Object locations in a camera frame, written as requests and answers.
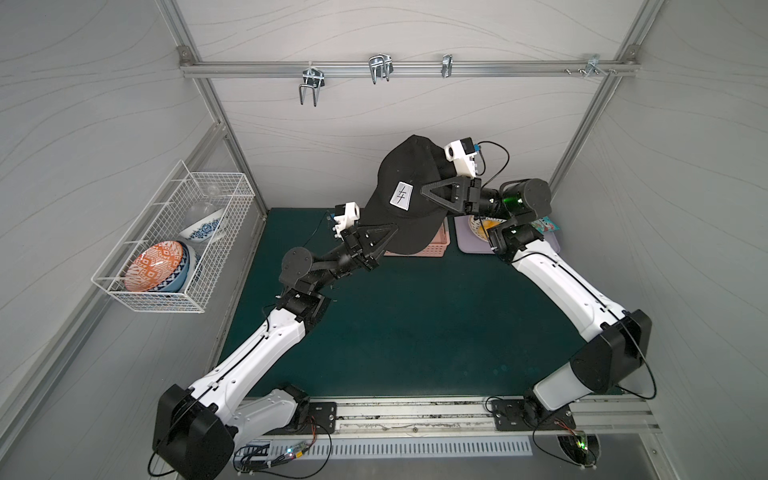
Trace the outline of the black baseball cap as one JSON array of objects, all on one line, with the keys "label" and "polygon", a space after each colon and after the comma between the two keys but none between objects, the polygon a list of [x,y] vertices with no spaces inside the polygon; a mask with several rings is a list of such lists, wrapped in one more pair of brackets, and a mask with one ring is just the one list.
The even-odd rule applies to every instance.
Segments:
[{"label": "black baseball cap", "polygon": [[427,137],[412,135],[381,162],[376,188],[359,223],[395,224],[398,231],[387,250],[399,255],[419,253],[431,243],[447,215],[445,208],[421,194],[421,188],[455,175],[442,147]]}]

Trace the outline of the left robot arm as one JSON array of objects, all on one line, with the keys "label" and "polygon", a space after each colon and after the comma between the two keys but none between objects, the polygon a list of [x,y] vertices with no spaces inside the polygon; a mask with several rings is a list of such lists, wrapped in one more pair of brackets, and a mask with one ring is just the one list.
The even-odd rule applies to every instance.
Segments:
[{"label": "left robot arm", "polygon": [[169,387],[158,401],[152,456],[184,479],[214,479],[250,440],[278,429],[308,425],[309,397],[286,385],[242,408],[269,369],[298,344],[330,306],[322,289],[354,270],[375,269],[398,228],[352,226],[341,243],[317,256],[305,247],[285,253],[283,286],[262,324],[219,365],[183,388]]}]

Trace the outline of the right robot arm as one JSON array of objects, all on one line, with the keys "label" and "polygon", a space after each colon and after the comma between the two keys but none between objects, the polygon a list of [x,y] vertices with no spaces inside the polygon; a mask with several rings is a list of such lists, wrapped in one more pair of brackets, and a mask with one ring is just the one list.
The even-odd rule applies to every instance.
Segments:
[{"label": "right robot arm", "polygon": [[641,310],[630,312],[596,290],[535,228],[534,221],[551,212],[546,181],[509,181],[493,189],[482,187],[478,178],[458,176],[428,183],[421,194],[452,214],[498,220],[486,232],[492,252],[538,286],[586,342],[526,394],[523,408],[530,424],[590,394],[618,387],[648,365],[649,316]]}]

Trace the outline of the patterned bowl with fruit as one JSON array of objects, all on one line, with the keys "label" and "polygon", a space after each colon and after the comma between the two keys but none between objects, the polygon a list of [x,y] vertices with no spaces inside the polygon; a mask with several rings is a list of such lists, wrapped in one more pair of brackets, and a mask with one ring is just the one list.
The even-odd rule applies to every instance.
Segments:
[{"label": "patterned bowl with fruit", "polygon": [[470,232],[479,240],[488,243],[490,230],[503,223],[503,220],[469,216],[467,224]]}]

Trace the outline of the pink plastic basket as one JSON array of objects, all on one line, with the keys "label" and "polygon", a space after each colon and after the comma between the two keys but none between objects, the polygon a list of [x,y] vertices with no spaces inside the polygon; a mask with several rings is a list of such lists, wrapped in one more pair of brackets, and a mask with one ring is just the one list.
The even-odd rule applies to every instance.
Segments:
[{"label": "pink plastic basket", "polygon": [[433,239],[419,252],[411,254],[401,254],[391,251],[386,251],[387,257],[416,257],[416,258],[441,258],[444,256],[445,251],[450,245],[450,232],[448,227],[448,220],[445,219],[440,228],[436,232]]}]

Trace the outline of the green snack packet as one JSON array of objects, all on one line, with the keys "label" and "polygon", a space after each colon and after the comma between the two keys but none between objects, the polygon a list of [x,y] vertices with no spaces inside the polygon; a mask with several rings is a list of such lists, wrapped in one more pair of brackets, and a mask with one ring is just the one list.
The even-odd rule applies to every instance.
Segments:
[{"label": "green snack packet", "polygon": [[540,233],[554,232],[559,230],[559,226],[555,224],[548,216],[535,220],[532,225]]}]

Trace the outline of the small metal hook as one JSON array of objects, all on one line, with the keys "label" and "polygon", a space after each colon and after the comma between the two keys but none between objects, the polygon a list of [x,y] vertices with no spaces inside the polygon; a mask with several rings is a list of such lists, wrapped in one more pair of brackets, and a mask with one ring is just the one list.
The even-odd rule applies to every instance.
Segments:
[{"label": "small metal hook", "polygon": [[453,68],[453,55],[445,54],[441,61],[441,77],[444,79],[449,78],[452,75]]}]

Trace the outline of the blue patterned bowl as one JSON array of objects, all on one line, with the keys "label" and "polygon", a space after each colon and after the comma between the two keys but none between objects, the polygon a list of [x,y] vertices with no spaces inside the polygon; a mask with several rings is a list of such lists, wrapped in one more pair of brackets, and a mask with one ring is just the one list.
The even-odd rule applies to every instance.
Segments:
[{"label": "blue patterned bowl", "polygon": [[227,234],[228,222],[224,209],[216,210],[179,233],[179,237],[190,243],[216,242]]}]

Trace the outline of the metal double hook middle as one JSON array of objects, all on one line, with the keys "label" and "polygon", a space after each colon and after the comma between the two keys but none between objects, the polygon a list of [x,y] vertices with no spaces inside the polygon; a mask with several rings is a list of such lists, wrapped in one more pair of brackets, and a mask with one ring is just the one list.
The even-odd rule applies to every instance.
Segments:
[{"label": "metal double hook middle", "polygon": [[389,82],[394,72],[392,57],[383,53],[373,55],[368,60],[368,68],[374,85],[379,81]]}]

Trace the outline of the metal double hook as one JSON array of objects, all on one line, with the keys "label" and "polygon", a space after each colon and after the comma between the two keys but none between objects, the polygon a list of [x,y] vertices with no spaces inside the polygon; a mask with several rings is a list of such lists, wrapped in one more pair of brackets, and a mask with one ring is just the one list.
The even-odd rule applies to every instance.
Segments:
[{"label": "metal double hook", "polygon": [[315,68],[310,67],[302,72],[302,81],[298,86],[299,101],[304,105],[307,101],[307,95],[311,95],[312,105],[318,105],[321,89],[325,86],[325,74]]},{"label": "metal double hook", "polygon": [[368,60],[368,68],[374,85],[379,81],[389,82],[394,72],[392,57],[383,53],[373,55]]}]

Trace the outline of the metal double hook left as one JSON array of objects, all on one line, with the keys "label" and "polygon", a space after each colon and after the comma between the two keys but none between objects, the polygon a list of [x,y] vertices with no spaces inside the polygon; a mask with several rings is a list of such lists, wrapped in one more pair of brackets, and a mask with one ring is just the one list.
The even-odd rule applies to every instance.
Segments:
[{"label": "metal double hook left", "polygon": [[312,105],[318,105],[321,89],[325,86],[325,74],[315,68],[310,67],[302,72],[302,81],[298,86],[299,101],[304,105],[307,101],[307,95],[311,95]]}]

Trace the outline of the metal hook right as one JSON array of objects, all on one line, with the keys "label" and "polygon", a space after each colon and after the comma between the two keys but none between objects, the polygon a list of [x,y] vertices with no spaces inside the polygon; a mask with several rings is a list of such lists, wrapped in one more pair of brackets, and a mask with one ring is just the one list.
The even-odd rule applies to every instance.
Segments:
[{"label": "metal hook right", "polygon": [[568,76],[580,75],[582,78],[587,79],[590,77],[610,77],[617,74],[614,68],[602,67],[600,64],[600,56],[598,54],[592,55],[586,63],[578,69],[565,68],[563,72]]}]

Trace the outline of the orange patterned bowl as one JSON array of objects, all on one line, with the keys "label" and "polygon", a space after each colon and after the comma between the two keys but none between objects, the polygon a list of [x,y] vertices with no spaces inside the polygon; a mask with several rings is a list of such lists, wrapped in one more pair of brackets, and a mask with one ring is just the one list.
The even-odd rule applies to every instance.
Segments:
[{"label": "orange patterned bowl", "polygon": [[143,251],[128,267],[124,286],[129,292],[146,292],[168,279],[183,259],[183,246],[162,241]]}]

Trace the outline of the white perforated vent strip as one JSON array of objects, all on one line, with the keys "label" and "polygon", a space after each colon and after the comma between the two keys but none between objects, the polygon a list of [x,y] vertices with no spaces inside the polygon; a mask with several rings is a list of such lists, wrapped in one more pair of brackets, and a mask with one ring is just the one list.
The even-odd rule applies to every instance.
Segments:
[{"label": "white perforated vent strip", "polygon": [[420,459],[530,457],[530,439],[523,436],[336,438],[326,437],[305,452],[303,460]]}]

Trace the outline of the aluminium crossbar rail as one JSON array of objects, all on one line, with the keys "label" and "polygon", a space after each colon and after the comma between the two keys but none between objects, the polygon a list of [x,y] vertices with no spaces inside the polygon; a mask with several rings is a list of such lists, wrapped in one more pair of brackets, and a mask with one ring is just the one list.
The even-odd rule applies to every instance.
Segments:
[{"label": "aluminium crossbar rail", "polygon": [[[304,70],[315,67],[325,74],[325,80],[368,79],[371,81],[368,68],[369,58],[362,61],[203,61],[197,58],[189,46],[179,46],[177,52],[179,68],[183,76],[191,79],[299,80],[302,79]],[[390,80],[400,78],[444,79],[441,77],[442,57],[426,61],[406,61],[392,58],[394,72]],[[590,57],[551,61],[471,61],[457,59],[453,56],[452,75],[449,78],[582,78],[578,74],[568,76],[563,70],[565,68],[573,70],[581,68]],[[614,68],[617,74],[613,76],[633,76],[641,69],[641,64],[632,55],[619,60],[600,58],[600,64],[602,67]]]}]

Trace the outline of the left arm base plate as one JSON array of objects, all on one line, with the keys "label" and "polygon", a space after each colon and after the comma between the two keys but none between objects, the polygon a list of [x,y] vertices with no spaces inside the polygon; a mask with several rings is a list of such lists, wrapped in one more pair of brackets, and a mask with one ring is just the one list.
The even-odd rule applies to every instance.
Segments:
[{"label": "left arm base plate", "polygon": [[334,433],[337,407],[338,404],[331,401],[304,401],[287,425],[269,431],[268,435],[310,435],[312,426]]}]

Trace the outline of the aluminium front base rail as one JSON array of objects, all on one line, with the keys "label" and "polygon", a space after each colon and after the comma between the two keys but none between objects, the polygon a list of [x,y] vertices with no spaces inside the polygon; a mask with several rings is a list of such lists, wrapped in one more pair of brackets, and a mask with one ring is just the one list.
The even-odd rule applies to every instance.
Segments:
[{"label": "aluminium front base rail", "polygon": [[[211,407],[237,443],[268,435],[289,423],[304,401],[338,404],[335,432],[343,437],[470,436],[502,433],[568,433],[565,431],[501,432],[484,409],[488,397],[363,397],[299,398],[283,390],[250,399],[228,412]],[[633,396],[587,396],[568,404],[575,431],[600,433],[658,433],[661,427],[649,404]]]}]

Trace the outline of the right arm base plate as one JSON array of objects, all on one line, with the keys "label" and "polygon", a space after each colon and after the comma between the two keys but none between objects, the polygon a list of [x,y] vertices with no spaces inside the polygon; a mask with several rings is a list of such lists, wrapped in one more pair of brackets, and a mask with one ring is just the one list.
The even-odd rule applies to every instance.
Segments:
[{"label": "right arm base plate", "polygon": [[576,430],[573,413],[568,405],[550,411],[534,397],[485,399],[484,409],[490,414],[494,427],[501,432]]}]

